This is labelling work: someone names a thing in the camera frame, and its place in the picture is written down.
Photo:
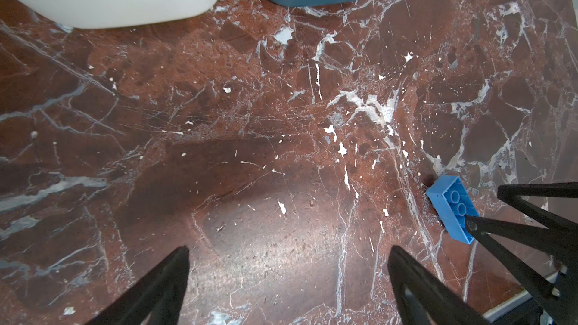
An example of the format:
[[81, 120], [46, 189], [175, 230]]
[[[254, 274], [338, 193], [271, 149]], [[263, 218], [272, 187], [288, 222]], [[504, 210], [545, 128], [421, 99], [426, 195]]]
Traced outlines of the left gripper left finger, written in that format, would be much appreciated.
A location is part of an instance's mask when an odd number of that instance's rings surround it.
[[188, 287], [189, 249], [176, 248], [89, 324], [177, 324]]

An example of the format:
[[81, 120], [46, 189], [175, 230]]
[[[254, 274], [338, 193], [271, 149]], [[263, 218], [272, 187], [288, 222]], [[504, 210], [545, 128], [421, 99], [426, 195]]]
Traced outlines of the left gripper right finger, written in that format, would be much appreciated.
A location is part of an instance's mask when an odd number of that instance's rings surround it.
[[400, 246], [391, 248], [388, 273], [403, 324], [489, 323]]

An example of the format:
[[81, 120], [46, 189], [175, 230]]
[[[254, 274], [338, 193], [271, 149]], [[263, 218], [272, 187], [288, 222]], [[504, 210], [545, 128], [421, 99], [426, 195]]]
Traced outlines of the blue lego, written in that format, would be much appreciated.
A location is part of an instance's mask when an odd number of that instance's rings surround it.
[[442, 175], [426, 190], [426, 195], [450, 237], [470, 245], [474, 237], [466, 230], [466, 216], [480, 215], [461, 179], [453, 175]]

